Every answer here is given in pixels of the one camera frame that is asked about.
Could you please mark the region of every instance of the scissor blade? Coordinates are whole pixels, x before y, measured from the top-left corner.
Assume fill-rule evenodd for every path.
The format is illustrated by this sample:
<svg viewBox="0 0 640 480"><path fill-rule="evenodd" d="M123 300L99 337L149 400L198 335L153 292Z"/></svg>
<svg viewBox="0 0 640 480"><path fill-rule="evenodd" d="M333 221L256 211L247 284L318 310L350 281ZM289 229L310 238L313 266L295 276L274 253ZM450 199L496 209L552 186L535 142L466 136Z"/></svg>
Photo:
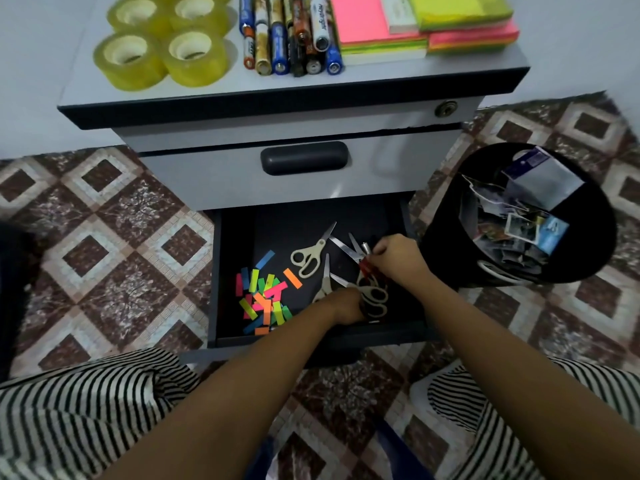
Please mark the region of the scissor blade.
<svg viewBox="0 0 640 480"><path fill-rule="evenodd" d="M324 278L329 277L329 253L324 255Z"/></svg>
<svg viewBox="0 0 640 480"><path fill-rule="evenodd" d="M348 247L344 242L342 242L337 237L331 236L329 238L329 240L332 241L332 243L334 243L336 246L338 246L345 253L347 253L349 255L349 257L351 259L353 259L354 261L360 262L362 260L362 256L360 256L356 251L354 251L350 247Z"/></svg>
<svg viewBox="0 0 640 480"><path fill-rule="evenodd" d="M351 244L353 245L353 250L359 253L360 256L366 256L365 252L362 250L352 233L349 233L349 239L351 240Z"/></svg>
<svg viewBox="0 0 640 480"><path fill-rule="evenodd" d="M347 285L349 284L349 282L347 280L343 280L340 276L336 276L333 273L330 273L333 281L335 281L336 283L338 283L341 286L344 286L345 288L347 288Z"/></svg>
<svg viewBox="0 0 640 480"><path fill-rule="evenodd" d="M329 239L329 236L331 235L331 233L333 232L333 229L335 227L335 225L338 224L338 221L334 222L333 224L331 224L329 226L329 229L326 230L326 232L324 234L322 234L322 237L320 239L324 239L325 241L327 239Z"/></svg>

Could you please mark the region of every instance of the black and white striped fabric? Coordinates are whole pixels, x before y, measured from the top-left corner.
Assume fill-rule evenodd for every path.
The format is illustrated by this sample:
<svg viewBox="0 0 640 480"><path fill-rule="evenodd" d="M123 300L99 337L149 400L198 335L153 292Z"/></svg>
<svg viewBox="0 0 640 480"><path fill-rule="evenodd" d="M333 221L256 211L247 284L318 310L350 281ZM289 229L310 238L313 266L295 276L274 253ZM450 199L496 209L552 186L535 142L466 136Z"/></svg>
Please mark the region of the black and white striped fabric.
<svg viewBox="0 0 640 480"><path fill-rule="evenodd" d="M551 361L640 429L640 377L574 360ZM434 412L476 435L466 461L451 476L452 480L543 478L511 428L459 361L427 378L424 385Z"/></svg>
<svg viewBox="0 0 640 480"><path fill-rule="evenodd" d="M102 473L198 384L178 357L146 349L0 385L0 478Z"/></svg>

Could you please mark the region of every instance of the scissors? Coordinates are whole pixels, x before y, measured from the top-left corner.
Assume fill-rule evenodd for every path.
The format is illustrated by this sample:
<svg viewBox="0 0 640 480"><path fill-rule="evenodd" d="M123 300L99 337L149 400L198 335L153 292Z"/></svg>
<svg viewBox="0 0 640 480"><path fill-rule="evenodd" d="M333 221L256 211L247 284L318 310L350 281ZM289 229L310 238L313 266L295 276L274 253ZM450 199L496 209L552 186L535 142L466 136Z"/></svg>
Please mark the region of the scissors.
<svg viewBox="0 0 640 480"><path fill-rule="evenodd" d="M319 299L324 298L329 293L333 291L331 289L331 272L329 271L329 253L324 256L324 273L322 275L322 285L320 286L320 290L316 293L313 301L311 303L315 303Z"/></svg>
<svg viewBox="0 0 640 480"><path fill-rule="evenodd" d="M322 252L322 250L324 249L326 240L329 238L329 236L331 236L333 228L335 227L336 224L337 222L334 222L333 224L331 224L329 226L329 229L327 229L325 233L322 234L322 237L320 237L320 239L318 240L318 242L315 243L315 245L310 246L308 248L304 248L304 249L298 249L291 253L291 262L296 266L300 266L300 271L298 272L298 275L300 276L300 278L308 278L309 276L314 274L317 271L317 269L320 267L320 252ZM302 259L296 261L294 259L294 256L296 254L302 254ZM311 272L302 274L302 272L309 267L309 265L311 264L311 261L313 260L316 261L316 266L311 270Z"/></svg>
<svg viewBox="0 0 640 480"><path fill-rule="evenodd" d="M333 273L329 273L329 276L332 277L334 281L336 281L339 285L344 286L345 288L357 288L362 295L362 300L365 302L366 312L371 318L380 318L387 314L387 306L384 303L389 300L389 293L387 290L382 288L378 288L375 286L357 286L354 283L350 283L347 280L343 280L340 276L336 276Z"/></svg>
<svg viewBox="0 0 640 480"><path fill-rule="evenodd" d="M360 245L358 244L358 242L356 241L356 238L353 236L352 233L349 233L349 239L351 240L351 245L353 246L353 249L351 249L350 247L348 247L345 243L343 243L340 239L338 239L337 237L331 236L329 239L331 239L331 241L338 246L341 250L343 250L347 256L349 256L351 259L353 259L354 261L356 261L356 263L358 263L358 265L360 266L360 272L358 273L358 278L356 279L356 286L373 286L374 288L387 288L387 284L385 282L380 283L377 279L377 277L375 277L374 273L364 273L363 272L363 268L366 269L366 266L361 266L360 263L364 260L365 257L367 257L368 253L371 253L371 249L369 248L369 245L365 243L365 246L368 250L367 252L364 252L363 249L360 247Z"/></svg>

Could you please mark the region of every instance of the hand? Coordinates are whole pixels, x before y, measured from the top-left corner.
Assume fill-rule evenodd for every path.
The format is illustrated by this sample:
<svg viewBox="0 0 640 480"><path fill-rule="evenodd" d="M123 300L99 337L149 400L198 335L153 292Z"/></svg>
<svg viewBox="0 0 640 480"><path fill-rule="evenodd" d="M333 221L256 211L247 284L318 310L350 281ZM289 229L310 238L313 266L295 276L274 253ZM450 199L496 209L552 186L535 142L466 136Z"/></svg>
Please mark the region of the hand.
<svg viewBox="0 0 640 480"><path fill-rule="evenodd" d="M373 266L409 292L412 284L431 277L418 243L402 234L383 237L367 259Z"/></svg>
<svg viewBox="0 0 640 480"><path fill-rule="evenodd" d="M329 293L317 303L330 307L333 325L351 325L364 320L360 311L361 299L356 288L343 288Z"/></svg>

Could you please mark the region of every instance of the patterned carpet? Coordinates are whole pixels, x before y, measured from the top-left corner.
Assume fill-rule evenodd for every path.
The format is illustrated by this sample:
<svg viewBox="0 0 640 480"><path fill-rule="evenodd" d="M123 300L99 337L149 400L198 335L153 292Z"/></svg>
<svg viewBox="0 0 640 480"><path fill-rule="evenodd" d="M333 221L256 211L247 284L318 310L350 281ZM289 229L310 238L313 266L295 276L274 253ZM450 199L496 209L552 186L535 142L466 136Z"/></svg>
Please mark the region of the patterned carpet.
<svg viewBox="0 0 640 480"><path fill-rule="evenodd" d="M602 185L618 217L614 256L596 276L542 287L460 293L548 355L640 371L640 148L603 95L478 112L416 193L424 232L464 157L528 141L564 153ZM0 211L48 249L12 375L142 347L204 346L213 225L126 147L0 162ZM385 416L439 479L464 458L468 433L408 403L408 385L453 358L443 343L367 350L361 361L304 373L271 427L271 478L390 479L368 414Z"/></svg>

